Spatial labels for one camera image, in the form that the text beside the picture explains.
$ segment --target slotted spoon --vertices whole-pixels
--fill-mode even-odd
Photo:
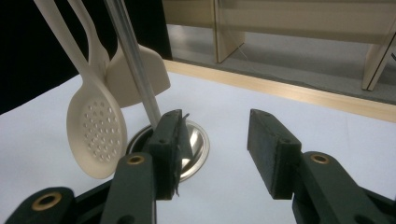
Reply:
[[[67,111],[67,136],[73,155],[85,173],[106,178],[114,173],[126,151],[120,107],[88,65],[54,1],[35,0],[35,4],[82,77],[82,86]]]

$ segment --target spatula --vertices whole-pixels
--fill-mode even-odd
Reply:
[[[108,53],[102,46],[92,18],[82,1],[68,1],[87,34],[90,67],[97,70],[96,74],[99,78],[104,79],[107,88],[116,98],[120,107],[142,102],[120,44],[118,43],[115,56],[109,61]],[[167,90],[170,87],[170,82],[161,56],[142,46],[139,46],[139,49],[154,94],[157,95]]]

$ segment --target kitchen utensil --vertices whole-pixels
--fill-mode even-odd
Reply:
[[[124,52],[126,62],[134,78],[137,90],[142,98],[143,106],[148,114],[148,119],[153,130],[157,127],[161,118],[160,109],[155,99],[154,91],[146,75],[145,67],[142,63],[139,47],[134,36],[134,29],[129,20],[126,6],[122,1],[106,0],[106,7],[117,37]]]
[[[88,39],[88,64],[95,71],[95,74],[105,80],[106,68],[110,62],[107,50],[101,44],[96,33],[95,25],[90,13],[85,8],[82,0],[68,0],[68,3],[76,13],[79,22],[84,28]]]
[[[154,50],[140,45],[139,49],[146,75],[154,90],[154,94],[160,94],[170,87],[169,77],[163,64],[163,59]],[[142,102],[120,44],[107,67],[105,79],[106,86],[114,98],[117,99],[120,107]]]
[[[126,150],[120,107],[88,65],[55,3],[35,0],[35,4],[82,77],[82,86],[67,111],[67,136],[73,155],[88,175],[108,177]]]
[[[100,75],[100,78],[105,77],[106,86],[116,98],[119,106],[126,107],[142,102],[120,43],[118,43],[115,56],[109,61],[107,51],[102,46],[92,18],[82,1],[69,0],[69,4],[87,34],[89,64],[92,69],[98,70],[96,74]],[[168,89],[170,87],[169,77],[161,56],[157,52],[140,45],[139,51],[154,93],[159,94]]]

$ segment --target black backdrop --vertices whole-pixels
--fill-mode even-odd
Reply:
[[[84,30],[66,0],[56,1],[78,45],[88,55]],[[110,57],[117,37],[103,0],[85,0]],[[172,60],[161,0],[125,0],[139,44]],[[78,72],[33,0],[0,0],[0,114],[26,103]]]

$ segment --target white table surface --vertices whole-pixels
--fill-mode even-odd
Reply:
[[[180,184],[180,197],[158,202],[158,223],[295,223],[291,201],[272,200],[247,151],[250,108],[275,115],[303,143],[303,152],[328,153],[359,185],[395,198],[396,123],[194,77],[169,77],[172,87],[157,97],[161,112],[190,113],[206,130],[210,152],[204,167]],[[0,223],[39,190],[68,187],[79,195],[106,181],[85,175],[67,142],[67,107],[80,85],[74,77],[0,116]],[[149,124],[142,104],[122,111],[129,138]]]

